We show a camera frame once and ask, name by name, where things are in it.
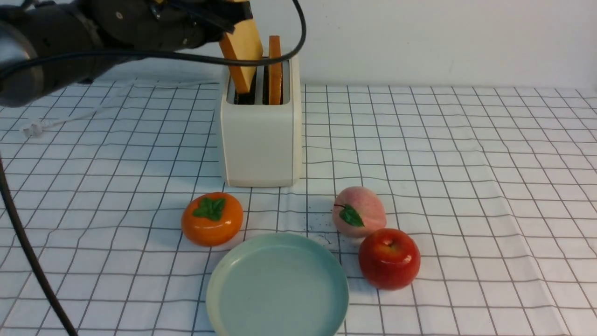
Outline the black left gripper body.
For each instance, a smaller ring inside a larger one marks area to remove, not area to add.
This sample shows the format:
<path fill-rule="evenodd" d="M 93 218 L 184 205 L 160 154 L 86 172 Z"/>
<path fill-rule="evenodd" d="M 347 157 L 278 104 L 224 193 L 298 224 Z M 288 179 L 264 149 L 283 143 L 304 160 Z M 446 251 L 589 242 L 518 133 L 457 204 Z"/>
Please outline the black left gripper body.
<path fill-rule="evenodd" d="M 252 10 L 248 1 L 92 0 L 91 17 L 113 47 L 179 51 L 220 41 Z"/>

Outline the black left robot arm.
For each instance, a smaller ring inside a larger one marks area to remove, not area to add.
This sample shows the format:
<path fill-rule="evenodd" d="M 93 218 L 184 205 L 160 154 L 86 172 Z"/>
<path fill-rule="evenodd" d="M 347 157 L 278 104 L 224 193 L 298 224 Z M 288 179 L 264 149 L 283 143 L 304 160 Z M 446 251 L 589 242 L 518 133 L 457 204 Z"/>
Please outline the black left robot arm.
<path fill-rule="evenodd" d="M 1 68 L 38 57 L 107 49 L 175 52 L 222 39 L 252 19 L 247 1 L 53 0 L 1 6 Z M 140 56 L 88 56 L 21 70 L 1 81 L 1 106 L 17 108 L 74 83 L 91 83 Z"/>

